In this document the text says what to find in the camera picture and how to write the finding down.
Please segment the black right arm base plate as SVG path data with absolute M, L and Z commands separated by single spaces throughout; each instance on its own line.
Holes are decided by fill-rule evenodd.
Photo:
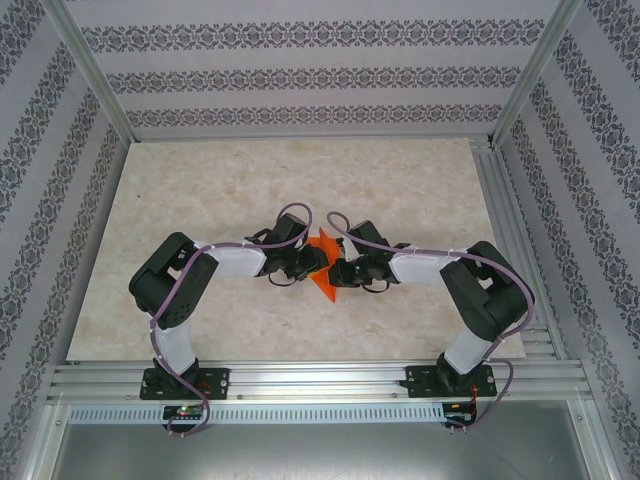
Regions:
M 466 375 L 436 365 L 408 366 L 405 373 L 406 379 L 399 384 L 407 389 L 410 398 L 471 397 L 473 393 L 481 398 L 497 395 L 493 370 L 486 364 Z

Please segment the long aluminium mounting rail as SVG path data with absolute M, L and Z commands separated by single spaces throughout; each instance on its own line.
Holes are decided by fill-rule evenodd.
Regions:
M 408 361 L 366 362 L 207 362 L 227 368 L 227 401 L 238 403 L 356 403 L 400 401 L 408 397 L 399 382 Z M 591 399 L 582 363 L 556 358 L 512 362 L 514 374 L 505 398 L 525 400 Z M 138 403 L 148 362 L 80 362 L 58 366 L 46 394 L 49 402 Z

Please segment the aluminium frame post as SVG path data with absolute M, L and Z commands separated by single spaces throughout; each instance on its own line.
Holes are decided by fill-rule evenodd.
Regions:
M 74 58 L 86 82 L 106 112 L 121 142 L 129 147 L 139 143 L 126 112 L 114 93 L 105 73 L 90 49 L 81 29 L 64 0 L 40 0 L 42 6 Z
M 512 125 L 581 4 L 582 0 L 558 0 L 554 12 L 542 31 L 539 41 L 489 135 L 493 149 L 504 143 Z

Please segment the controller circuit board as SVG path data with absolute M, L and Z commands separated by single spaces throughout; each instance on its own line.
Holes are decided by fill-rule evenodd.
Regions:
M 468 403 L 445 403 L 443 411 L 446 418 L 453 418 L 462 423 L 473 423 L 477 416 L 477 405 Z
M 203 418 L 203 408 L 194 405 L 181 406 L 165 406 L 163 410 L 163 419 L 169 420 L 186 420 L 197 421 Z

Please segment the orange paper sheet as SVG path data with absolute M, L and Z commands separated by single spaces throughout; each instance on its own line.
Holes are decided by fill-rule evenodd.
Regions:
M 312 273 L 310 278 L 326 297 L 332 303 L 335 303 L 337 287 L 330 284 L 329 270 L 342 255 L 338 239 L 330 237 L 320 228 L 319 235 L 317 237 L 310 237 L 307 240 L 307 244 L 319 248 L 327 257 L 328 265 Z

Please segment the aluminium side rail profile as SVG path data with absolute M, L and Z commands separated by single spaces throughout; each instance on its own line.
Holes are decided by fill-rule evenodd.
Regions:
M 535 296 L 533 318 L 520 331 L 525 353 L 532 358 L 565 360 L 567 353 L 504 161 L 485 140 L 471 139 L 469 144 L 497 247 Z

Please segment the right controller circuit board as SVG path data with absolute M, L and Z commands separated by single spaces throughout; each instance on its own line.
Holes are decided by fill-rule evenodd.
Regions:
M 473 423 L 477 416 L 477 405 L 468 403 L 445 403 L 443 411 L 446 418 L 453 418 L 462 423 Z

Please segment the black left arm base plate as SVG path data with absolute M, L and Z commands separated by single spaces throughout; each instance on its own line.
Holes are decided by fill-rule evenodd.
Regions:
M 207 400 L 225 400 L 230 370 L 192 367 L 181 378 L 203 394 Z M 162 367 L 144 370 L 139 392 L 142 400 L 197 400 L 199 396 L 171 376 Z

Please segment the aluminium frame beam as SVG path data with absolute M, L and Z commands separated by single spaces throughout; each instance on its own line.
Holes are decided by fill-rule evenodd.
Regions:
M 46 405 L 38 423 L 23 480 L 51 480 L 71 414 L 69 405 Z
M 568 400 L 567 406 L 590 480 L 619 480 L 619 469 L 593 400 Z

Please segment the left controller circuit board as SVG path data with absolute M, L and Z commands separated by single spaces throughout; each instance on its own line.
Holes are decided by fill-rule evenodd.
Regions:
M 169 420 L 186 420 L 197 421 L 203 418 L 203 408 L 194 405 L 181 406 L 165 406 L 163 410 L 163 419 Z

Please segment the grey metal panel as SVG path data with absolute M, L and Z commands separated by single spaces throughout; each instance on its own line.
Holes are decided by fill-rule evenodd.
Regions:
M 452 435 L 430 425 L 67 429 L 54 480 L 591 480 L 571 445 Z

